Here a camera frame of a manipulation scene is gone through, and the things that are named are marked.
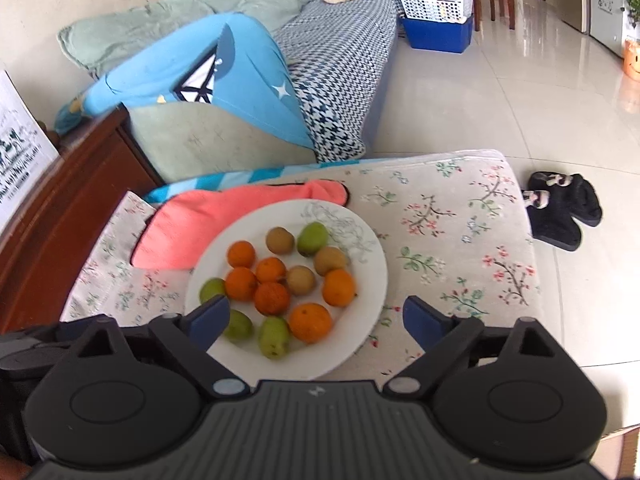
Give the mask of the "potted green plant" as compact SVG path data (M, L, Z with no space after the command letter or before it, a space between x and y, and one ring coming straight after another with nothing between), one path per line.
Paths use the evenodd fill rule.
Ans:
M640 0L626 0L629 21L636 27L640 23Z

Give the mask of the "brown kiwi fruit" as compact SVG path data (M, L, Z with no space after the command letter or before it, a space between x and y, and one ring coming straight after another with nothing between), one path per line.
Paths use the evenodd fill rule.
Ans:
M338 247L322 247L314 255L314 270L320 276L325 276L333 270L345 269L347 265L348 257Z

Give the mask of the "white plastic basket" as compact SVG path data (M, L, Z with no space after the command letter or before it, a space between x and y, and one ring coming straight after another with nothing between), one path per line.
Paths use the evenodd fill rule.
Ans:
M474 0L398 0L405 18L463 24L474 13Z

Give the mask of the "green jujube bottom spotted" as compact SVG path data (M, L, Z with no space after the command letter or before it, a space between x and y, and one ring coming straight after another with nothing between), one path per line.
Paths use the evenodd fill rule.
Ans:
M258 347L262 355L270 360L284 358L288 354L290 330L284 318L267 316L258 330Z

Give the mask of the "black slipper near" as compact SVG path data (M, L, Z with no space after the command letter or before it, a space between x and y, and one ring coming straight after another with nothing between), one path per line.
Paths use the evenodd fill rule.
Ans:
M522 195L535 240L566 252L574 252L582 244L582 230L559 192L523 190Z

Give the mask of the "white milk carton box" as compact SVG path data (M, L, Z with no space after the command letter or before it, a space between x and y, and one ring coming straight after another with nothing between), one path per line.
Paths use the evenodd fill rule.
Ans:
M0 226L4 230L30 190L56 162L58 151L5 70L1 71L0 94Z

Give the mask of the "floral tablecloth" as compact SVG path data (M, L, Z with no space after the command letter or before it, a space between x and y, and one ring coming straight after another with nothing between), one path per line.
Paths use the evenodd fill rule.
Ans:
M402 306L416 295L446 315L510 326L541 316L530 227L518 181L496 151L328 162L212 174L125 195L108 220L61 313L65 322L106 314L122 326L186 314L191 270L138 270L130 257L155 209L180 193L309 180L343 183L345 208L380 242L387 292L378 322L341 366L319 378L385 382L420 358Z

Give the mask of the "pink towel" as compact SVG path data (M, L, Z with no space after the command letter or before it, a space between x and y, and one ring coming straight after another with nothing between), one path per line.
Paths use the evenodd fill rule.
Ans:
M141 270L188 270L222 231L255 210L287 200L324 200L344 206L348 199L346 186L332 180L183 192L152 215L130 263Z

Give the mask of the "large orange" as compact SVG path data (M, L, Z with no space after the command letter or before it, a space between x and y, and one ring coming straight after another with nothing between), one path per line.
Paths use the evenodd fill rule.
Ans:
M292 335L304 344L315 344L323 339L333 327L330 312L321 304L300 304L288 317L288 328Z

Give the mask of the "brown kiwi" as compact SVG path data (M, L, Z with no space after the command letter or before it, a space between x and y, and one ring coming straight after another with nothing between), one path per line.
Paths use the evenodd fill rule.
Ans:
M314 291L317 285L316 274L306 266L292 266L286 274L286 287L294 296L306 296Z
M295 247L295 237L282 226L276 226L268 231L265 243L273 254L288 255Z

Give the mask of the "blue cartoon blanket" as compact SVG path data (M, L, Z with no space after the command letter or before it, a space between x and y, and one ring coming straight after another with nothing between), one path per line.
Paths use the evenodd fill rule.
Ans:
M54 131L115 107L213 105L276 138L312 148L288 64L265 26L241 13L212 14L157 40L63 106Z

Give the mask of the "wooden side cabinet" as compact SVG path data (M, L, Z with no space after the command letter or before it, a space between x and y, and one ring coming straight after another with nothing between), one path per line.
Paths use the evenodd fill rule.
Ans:
M1 234L1 330L54 323L120 200L164 183L130 133L126 107L58 142L60 158Z

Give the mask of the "black slipper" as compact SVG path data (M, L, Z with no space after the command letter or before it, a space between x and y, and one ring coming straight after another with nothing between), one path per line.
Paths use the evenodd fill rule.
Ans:
M535 240L566 252L574 252L582 244L582 230L559 192L523 190L522 195Z
M558 194L570 215L594 228L602 221L603 210L596 190L581 174L536 171L528 179L530 188Z

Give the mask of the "small orange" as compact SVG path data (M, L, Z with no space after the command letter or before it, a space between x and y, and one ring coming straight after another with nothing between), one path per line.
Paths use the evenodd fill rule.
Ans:
M265 316L285 314L291 305L288 289L277 282L259 284L254 295L255 309Z

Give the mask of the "white ceramic plate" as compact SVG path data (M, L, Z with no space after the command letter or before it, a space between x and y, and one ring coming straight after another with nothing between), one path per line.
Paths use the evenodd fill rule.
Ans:
M290 351L278 360L270 360L260 352L257 340L235 344L219 337L208 354L248 384L263 379L313 380L345 363L366 341L378 322L387 292L387 264L378 238L358 214L324 200L287 200L257 209L235 221L207 247L193 269L186 294L184 312L190 313L200 304L200 291L211 278L225 278L231 271L227 250L238 240L247 240L262 260L271 255L266 235L280 226L297 236L314 221L329 232L329 244L348 258L347 271L354 278L356 296L344 308L327 306L333 328L316 344L293 339Z

